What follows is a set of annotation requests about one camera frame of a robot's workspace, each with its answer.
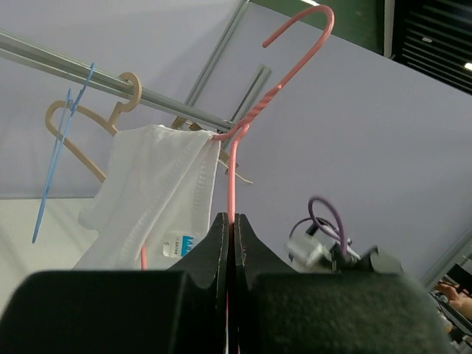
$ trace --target hanger hook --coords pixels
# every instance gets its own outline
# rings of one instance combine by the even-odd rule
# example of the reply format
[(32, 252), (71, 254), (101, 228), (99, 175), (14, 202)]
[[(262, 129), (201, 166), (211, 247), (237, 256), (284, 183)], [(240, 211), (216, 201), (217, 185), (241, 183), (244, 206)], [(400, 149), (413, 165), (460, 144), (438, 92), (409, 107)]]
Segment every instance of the hanger hook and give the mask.
[(121, 112), (129, 112), (135, 109), (135, 107), (139, 104), (139, 101), (141, 100), (141, 95), (142, 95), (141, 80), (134, 73), (123, 72), (119, 76), (119, 78), (131, 82), (131, 84), (133, 85), (133, 96), (130, 99), (130, 102), (127, 102), (127, 103), (117, 102), (113, 110), (113, 113), (111, 113), (110, 119), (108, 120), (108, 122), (112, 126), (116, 124)]
[(331, 32), (333, 31), (334, 27), (334, 12), (331, 10), (330, 7), (326, 5), (317, 5), (317, 6), (312, 6), (309, 7), (306, 10), (303, 10), (302, 12), (298, 13), (295, 15), (293, 18), (289, 19), (287, 22), (285, 22), (277, 31), (274, 32), (273, 35), (271, 35), (268, 39), (266, 39), (263, 43), (263, 47), (266, 48), (269, 45), (272, 44), (278, 37), (280, 37), (281, 34), (283, 34), (287, 28), (289, 28), (292, 24), (297, 22), (299, 19), (310, 15), (311, 13), (324, 13), (327, 16), (327, 24), (323, 30), (323, 34), (319, 38), (319, 40), (315, 43), (314, 46), (311, 47), (311, 49), (305, 54), (305, 56), (290, 70), (286, 76), (277, 84), (275, 87), (271, 88), (267, 93), (264, 95), (264, 97), (259, 101), (258, 104), (256, 104), (252, 110), (242, 119), (240, 120), (228, 133), (225, 134), (220, 134), (215, 136), (213, 139), (215, 140), (226, 140), (230, 139), (232, 136), (234, 136), (237, 131), (241, 128), (241, 132), (237, 135), (239, 137), (239, 140), (243, 138), (244, 135), (246, 135), (250, 124), (254, 120), (255, 117), (257, 117), (260, 112), (263, 111), (265, 107), (272, 101), (272, 99), (275, 97), (275, 95), (290, 81), (290, 79), (295, 76), (297, 72), (300, 71), (300, 69), (320, 50), (320, 48), (325, 44), (326, 40), (330, 36)]
[(311, 47), (311, 49), (308, 51), (307, 54), (290, 70), (287, 75), (279, 82), (279, 84), (275, 87), (278, 88), (278, 91), (285, 86), (290, 79), (295, 76), (295, 74), (303, 67), (305, 64), (319, 51), (319, 49), (325, 44), (327, 38), (330, 36), (331, 32), (333, 31), (334, 27), (334, 12), (331, 10), (330, 7), (326, 5), (317, 5), (313, 7), (309, 7), (306, 10), (303, 10), (302, 12), (298, 13), (295, 15), (293, 18), (285, 22), (283, 26), (281, 26), (277, 31), (274, 32), (273, 35), (271, 35), (269, 38), (267, 38), (264, 43), (263, 47), (267, 48), (274, 42), (278, 37), (280, 37), (281, 34), (283, 34), (287, 28), (289, 28), (292, 24), (297, 22), (299, 19), (310, 15), (311, 13), (324, 13), (327, 16), (327, 23), (326, 26), (324, 27), (324, 31), (322, 36), (319, 38), (319, 40), (315, 43), (314, 46)]

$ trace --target white wall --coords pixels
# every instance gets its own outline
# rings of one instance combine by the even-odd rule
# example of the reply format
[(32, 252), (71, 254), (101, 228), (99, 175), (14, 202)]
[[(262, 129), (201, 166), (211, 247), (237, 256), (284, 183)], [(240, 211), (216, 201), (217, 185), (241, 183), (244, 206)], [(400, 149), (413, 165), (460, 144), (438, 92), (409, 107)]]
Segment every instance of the white wall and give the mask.
[[(274, 85), (320, 32), (253, 6), (198, 107), (224, 116), (259, 63)], [(331, 37), (254, 121), (240, 146), (237, 210), (281, 257), (311, 195), (339, 209), (357, 251), (373, 244), (416, 277), (472, 227), (472, 99), (391, 60)], [(225, 208), (225, 184), (215, 189)]]
[[(137, 73), (147, 89), (185, 100), (239, 0), (0, 1), (0, 27), (118, 75)], [(80, 86), (0, 58), (0, 196), (42, 193), (53, 138), (48, 106)], [(109, 117), (116, 97), (87, 89), (81, 104)], [(118, 127), (172, 122), (139, 106)], [(71, 138), (106, 167), (111, 137), (77, 114)], [(68, 151), (51, 195), (94, 195), (99, 183)]]
[(0, 200), (0, 313), (11, 293), (35, 271), (70, 269), (97, 238), (77, 222), (88, 199), (50, 199), (38, 240), (31, 243), (40, 200)]

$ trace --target white cloth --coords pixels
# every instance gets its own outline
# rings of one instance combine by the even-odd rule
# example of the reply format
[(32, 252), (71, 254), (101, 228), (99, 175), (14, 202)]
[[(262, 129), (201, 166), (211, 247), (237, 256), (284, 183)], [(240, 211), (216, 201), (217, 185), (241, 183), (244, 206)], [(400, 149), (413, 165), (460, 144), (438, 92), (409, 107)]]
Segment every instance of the white cloth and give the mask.
[(220, 143), (209, 131), (149, 125), (120, 131), (100, 191), (79, 215), (98, 238), (74, 269), (140, 268), (146, 242), (149, 269), (168, 268), (166, 240), (208, 232)]

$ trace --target clothing label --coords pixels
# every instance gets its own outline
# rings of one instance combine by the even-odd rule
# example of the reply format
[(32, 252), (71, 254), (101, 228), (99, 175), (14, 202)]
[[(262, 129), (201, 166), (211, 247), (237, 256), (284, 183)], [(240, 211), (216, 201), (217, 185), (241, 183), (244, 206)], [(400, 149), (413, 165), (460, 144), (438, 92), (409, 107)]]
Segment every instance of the clothing label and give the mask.
[(180, 252), (180, 255), (183, 257), (190, 251), (192, 251), (193, 248), (193, 240), (194, 237), (192, 236), (183, 236), (182, 238), (182, 250)]
[(198, 241), (199, 239), (193, 236), (174, 236), (164, 241), (162, 251), (166, 257), (182, 258), (192, 251)]

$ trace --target blue label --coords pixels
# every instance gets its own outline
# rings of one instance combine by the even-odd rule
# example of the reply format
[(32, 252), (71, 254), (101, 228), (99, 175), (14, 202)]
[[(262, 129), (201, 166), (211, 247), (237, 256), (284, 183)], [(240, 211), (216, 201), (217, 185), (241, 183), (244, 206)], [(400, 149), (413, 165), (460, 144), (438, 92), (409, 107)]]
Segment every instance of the blue label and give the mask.
[(186, 255), (187, 253), (189, 253), (190, 251), (192, 251), (193, 239), (194, 239), (194, 237), (192, 237), (192, 236), (183, 236), (183, 238), (182, 238), (182, 252), (181, 252), (182, 257), (184, 255)]

